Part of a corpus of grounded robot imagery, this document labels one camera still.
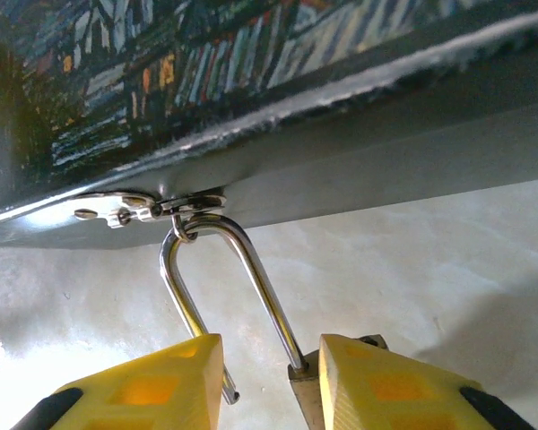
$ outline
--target padlock shackle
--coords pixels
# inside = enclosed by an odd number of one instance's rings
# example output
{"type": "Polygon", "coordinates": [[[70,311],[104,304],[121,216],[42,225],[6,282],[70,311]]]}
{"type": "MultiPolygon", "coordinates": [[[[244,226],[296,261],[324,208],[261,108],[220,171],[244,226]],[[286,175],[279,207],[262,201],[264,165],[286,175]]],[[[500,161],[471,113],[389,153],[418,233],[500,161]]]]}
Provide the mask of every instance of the padlock shackle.
{"type": "MultiPolygon", "coordinates": [[[[247,275],[263,302],[265,311],[271,316],[273,326],[279,333],[281,342],[291,361],[291,366],[296,371],[305,370],[307,363],[303,357],[303,353],[295,340],[293,331],[275,295],[271,281],[257,255],[256,249],[253,247],[251,240],[243,228],[235,221],[221,215],[200,214],[186,221],[183,229],[190,236],[204,230],[211,230],[229,239],[239,259],[243,262],[247,270],[247,275]]],[[[176,308],[187,329],[194,337],[197,337],[206,334],[208,331],[179,273],[177,256],[178,250],[181,244],[184,243],[184,240],[178,237],[177,230],[178,226],[177,228],[173,228],[161,245],[161,277],[168,286],[171,298],[176,304],[176,308]]],[[[235,390],[235,384],[231,380],[227,369],[225,369],[223,376],[223,397],[229,404],[235,403],[239,398],[239,394],[235,390]]]]}

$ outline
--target metal hinge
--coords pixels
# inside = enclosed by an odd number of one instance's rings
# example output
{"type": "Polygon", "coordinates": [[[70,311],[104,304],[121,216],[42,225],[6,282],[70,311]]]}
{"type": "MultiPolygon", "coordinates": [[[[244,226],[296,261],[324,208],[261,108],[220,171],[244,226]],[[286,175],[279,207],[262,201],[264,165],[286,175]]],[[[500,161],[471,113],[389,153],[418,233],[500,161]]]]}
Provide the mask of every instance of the metal hinge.
{"type": "Polygon", "coordinates": [[[74,216],[80,220],[105,219],[110,228],[122,228],[132,219],[155,222],[196,213],[220,210],[225,197],[214,194],[195,194],[174,200],[157,201],[144,193],[90,193],[72,201],[74,216]]]}

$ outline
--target white floor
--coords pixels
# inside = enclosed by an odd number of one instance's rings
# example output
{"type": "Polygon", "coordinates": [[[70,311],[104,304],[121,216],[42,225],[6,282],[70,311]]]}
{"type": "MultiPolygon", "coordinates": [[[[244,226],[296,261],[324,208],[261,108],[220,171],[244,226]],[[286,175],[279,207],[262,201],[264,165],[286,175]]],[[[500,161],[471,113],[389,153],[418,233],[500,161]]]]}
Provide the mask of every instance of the white floor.
{"type": "MultiPolygon", "coordinates": [[[[304,350],[323,332],[380,332],[395,352],[481,381],[538,428],[538,182],[249,234],[304,350]]],[[[187,339],[158,251],[0,249],[0,429],[64,383],[187,339]]],[[[303,428],[236,257],[209,236],[179,264],[242,395],[220,428],[303,428]]]]}

